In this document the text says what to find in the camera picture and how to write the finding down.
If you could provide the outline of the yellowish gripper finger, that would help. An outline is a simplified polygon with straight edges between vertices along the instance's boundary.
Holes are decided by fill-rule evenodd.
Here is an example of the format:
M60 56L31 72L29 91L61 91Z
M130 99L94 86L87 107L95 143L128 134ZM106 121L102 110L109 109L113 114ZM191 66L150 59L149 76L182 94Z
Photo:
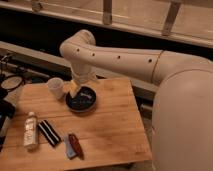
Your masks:
M77 95L79 90L80 90L80 86L74 80L71 80L70 91L69 91L71 97L74 98Z

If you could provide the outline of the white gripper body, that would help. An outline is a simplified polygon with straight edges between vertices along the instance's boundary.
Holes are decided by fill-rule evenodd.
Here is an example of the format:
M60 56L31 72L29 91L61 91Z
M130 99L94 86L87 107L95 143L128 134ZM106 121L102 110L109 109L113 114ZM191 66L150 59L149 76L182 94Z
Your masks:
M72 80L71 85L80 87L82 84L85 84L89 81L97 81L97 77L92 70L90 65L85 65L82 63L72 64L71 65Z

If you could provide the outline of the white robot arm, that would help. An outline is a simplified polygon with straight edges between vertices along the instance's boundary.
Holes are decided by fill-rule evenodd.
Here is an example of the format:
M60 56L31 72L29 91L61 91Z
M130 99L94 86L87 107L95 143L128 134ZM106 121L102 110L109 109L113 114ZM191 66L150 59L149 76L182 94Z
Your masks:
M60 44L80 86L101 68L153 92L154 171L213 171L213 61L166 50L102 47L88 30Z

